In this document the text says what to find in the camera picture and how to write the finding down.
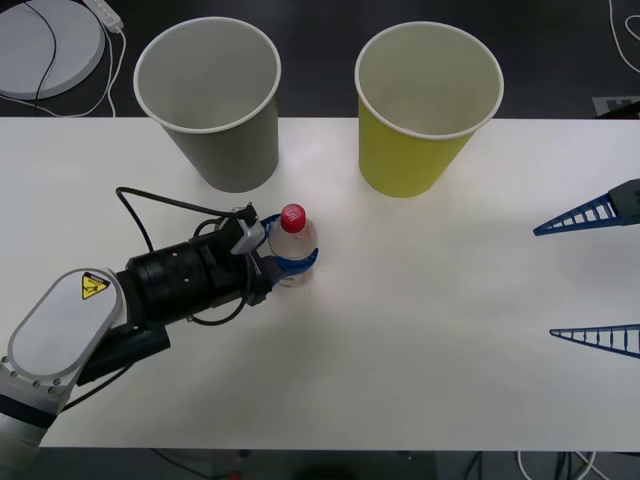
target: white paper cup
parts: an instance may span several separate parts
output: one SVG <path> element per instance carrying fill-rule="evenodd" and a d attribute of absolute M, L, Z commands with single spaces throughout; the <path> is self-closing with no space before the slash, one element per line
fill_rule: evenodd
<path fill-rule="evenodd" d="M 278 51 L 263 32 L 207 17 L 158 35 L 138 59 L 133 87 L 144 112 L 211 186 L 245 192 L 278 165 L 280 72 Z"/>

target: white table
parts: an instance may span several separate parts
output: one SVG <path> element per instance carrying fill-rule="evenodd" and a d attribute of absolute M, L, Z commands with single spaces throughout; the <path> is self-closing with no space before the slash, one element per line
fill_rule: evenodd
<path fill-rule="evenodd" d="M 262 216 L 295 201 L 319 232 L 309 286 L 171 325 L 43 445 L 640 450 L 640 361 L 548 333 L 640 320 L 640 228 L 531 232 L 640 177 L 637 122 L 492 121 L 408 200 L 360 176 L 354 119 L 280 135 L 274 176 L 224 194 L 147 119 L 0 120 L 3 344 L 61 274 L 144 253 L 119 185 Z M 134 202 L 158 246 L 202 219 Z"/>

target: yellow warning label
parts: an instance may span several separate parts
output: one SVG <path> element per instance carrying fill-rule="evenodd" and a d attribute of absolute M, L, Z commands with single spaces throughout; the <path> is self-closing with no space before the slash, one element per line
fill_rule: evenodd
<path fill-rule="evenodd" d="M 82 299 L 86 300 L 94 295 L 106 290 L 111 285 L 111 282 L 100 278 L 92 273 L 85 272 L 82 276 Z"/>

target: red bottle cap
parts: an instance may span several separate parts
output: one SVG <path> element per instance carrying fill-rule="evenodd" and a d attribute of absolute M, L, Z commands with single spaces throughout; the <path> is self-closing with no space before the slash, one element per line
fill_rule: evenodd
<path fill-rule="evenodd" d="M 287 205 L 282 209 L 280 225 L 287 233 L 299 233 L 307 223 L 307 214 L 302 206 L 297 203 Z"/>

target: cup rim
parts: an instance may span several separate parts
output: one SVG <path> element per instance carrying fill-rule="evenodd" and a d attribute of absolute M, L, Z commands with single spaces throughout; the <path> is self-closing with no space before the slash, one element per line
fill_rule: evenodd
<path fill-rule="evenodd" d="M 432 26 L 432 27 L 445 28 L 447 30 L 452 30 L 452 31 L 454 31 L 454 32 L 456 32 L 458 34 L 461 34 L 461 35 L 469 38 L 473 43 L 475 43 L 482 50 L 484 50 L 484 52 L 487 54 L 487 56 L 489 57 L 489 59 L 493 63 L 493 66 L 495 67 L 495 69 L 496 69 L 496 71 L 498 73 L 498 83 L 499 83 L 500 91 L 498 92 L 498 98 L 496 99 L 496 104 L 493 106 L 493 108 L 491 109 L 489 114 L 484 119 L 482 119 L 480 122 L 478 122 L 476 125 L 474 125 L 474 126 L 472 126 L 470 128 L 467 128 L 466 130 L 463 130 L 461 132 L 448 133 L 446 135 L 433 135 L 433 134 L 428 134 L 428 133 L 418 133 L 418 132 L 414 132 L 413 130 L 409 130 L 409 129 L 400 127 L 400 126 L 390 122 L 389 120 L 384 118 L 382 115 L 380 115 L 376 111 L 376 109 L 373 108 L 373 106 L 371 106 L 371 104 L 367 100 L 367 97 L 365 96 L 364 92 L 362 91 L 362 87 L 360 85 L 360 63 L 362 62 L 362 59 L 363 59 L 364 55 L 367 53 L 367 51 L 369 50 L 371 45 L 373 45 L 377 40 L 379 40 L 383 36 L 389 34 L 390 32 L 392 32 L 394 30 L 399 30 L 401 28 L 406 28 L 406 27 L 412 26 L 412 25 L 422 25 L 422 26 Z M 367 108 L 367 110 L 369 110 L 369 112 L 371 112 L 371 114 L 377 120 L 379 120 L 380 122 L 385 124 L 387 127 L 392 128 L 393 130 L 396 130 L 397 132 L 400 132 L 400 133 L 402 133 L 404 135 L 409 135 L 409 136 L 415 137 L 415 138 L 422 138 L 422 139 L 425 139 L 425 140 L 452 140 L 454 138 L 464 137 L 465 135 L 469 135 L 469 134 L 475 132 L 476 130 L 478 130 L 480 127 L 482 127 L 485 123 L 487 123 L 489 120 L 491 120 L 494 117 L 494 115 L 498 111 L 498 108 L 500 108 L 500 104 L 502 103 L 502 98 L 504 96 L 504 77 L 503 77 L 503 74 L 502 74 L 502 69 L 500 68 L 500 64 L 498 63 L 498 60 L 496 60 L 496 57 L 493 55 L 491 50 L 489 50 L 489 48 L 484 43 L 482 43 L 480 40 L 478 40 L 476 37 L 474 37 L 470 33 L 467 33 L 464 30 L 461 30 L 461 29 L 459 29 L 457 27 L 453 27 L 451 25 L 447 25 L 445 23 L 438 23 L 438 22 L 407 22 L 407 23 L 400 23 L 398 25 L 394 25 L 394 26 L 389 27 L 389 28 L 387 28 L 385 30 L 382 30 L 381 32 L 376 34 L 373 38 L 371 38 L 365 44 L 365 46 L 362 48 L 362 50 L 360 51 L 360 54 L 358 55 L 358 60 L 356 61 L 355 77 L 354 78 L 355 78 L 356 90 L 358 91 L 358 97 L 360 98 L 360 100 L 362 101 L 364 106 Z"/>
<path fill-rule="evenodd" d="M 147 107 L 147 105 L 144 103 L 144 100 L 142 100 L 142 96 L 140 95 L 140 90 L 138 88 L 138 75 L 140 74 L 140 66 L 141 66 L 144 58 L 147 56 L 148 52 L 153 48 L 153 46 L 158 41 L 160 41 L 162 38 L 164 38 L 165 36 L 167 36 L 171 32 L 173 32 L 174 30 L 178 30 L 180 28 L 184 28 L 186 25 L 189 25 L 189 24 L 192 24 L 192 23 L 196 23 L 196 22 L 211 22 L 211 21 L 213 21 L 213 22 L 228 22 L 228 23 L 235 23 L 235 24 L 238 24 L 238 25 L 242 25 L 243 27 L 249 28 L 250 30 L 252 30 L 255 33 L 257 33 L 258 35 L 260 35 L 267 42 L 267 45 L 269 45 L 269 47 L 271 47 L 271 51 L 273 52 L 273 56 L 274 56 L 274 59 L 276 61 L 276 76 L 275 76 L 275 80 L 273 82 L 273 87 L 271 87 L 271 91 L 265 97 L 265 99 L 262 101 L 262 103 L 260 103 L 260 105 L 258 105 L 253 111 L 251 111 L 250 113 L 248 113 L 244 117 L 242 117 L 242 118 L 240 118 L 240 119 L 238 119 L 238 120 L 236 120 L 234 122 L 228 123 L 226 125 L 221 125 L 219 127 L 211 127 L 211 128 L 186 128 L 186 127 L 180 127 L 178 125 L 174 125 L 172 123 L 169 123 L 166 120 L 163 120 L 160 117 L 158 117 L 157 115 L 155 115 L 149 109 L 149 107 Z M 182 132 L 182 133 L 194 133 L 194 134 L 217 133 L 217 132 L 222 132 L 224 130 L 230 130 L 230 129 L 234 128 L 234 127 L 237 127 L 238 125 L 241 125 L 241 124 L 247 122 L 248 120 L 251 120 L 258 113 L 260 113 L 267 106 L 267 104 L 273 99 L 273 97 L 275 96 L 276 90 L 278 89 L 278 86 L 280 84 L 281 74 L 282 74 L 282 65 L 281 65 L 281 62 L 280 62 L 280 55 L 278 54 L 278 49 L 276 48 L 274 43 L 271 41 L 271 39 L 262 30 L 260 30 L 258 27 L 255 27 L 255 26 L 251 25 L 250 23 L 243 22 L 242 20 L 237 20 L 235 18 L 229 18 L 229 17 L 201 17 L 201 18 L 194 18 L 192 20 L 187 20 L 185 22 L 178 23 L 177 25 L 174 25 L 173 27 L 168 28 L 164 32 L 162 32 L 159 35 L 157 35 L 153 40 L 151 40 L 149 45 L 147 45 L 145 47 L 145 49 L 142 51 L 142 54 L 140 54 L 140 57 L 138 58 L 138 61 L 136 62 L 136 67 L 135 67 L 135 70 L 133 71 L 133 92 L 134 92 L 134 94 L 136 96 L 136 100 L 138 101 L 138 104 L 140 105 L 140 108 L 142 108 L 144 113 L 146 113 L 150 118 L 152 118 L 153 120 L 158 122 L 163 127 L 168 128 L 169 130 L 174 130 L 176 132 Z"/>

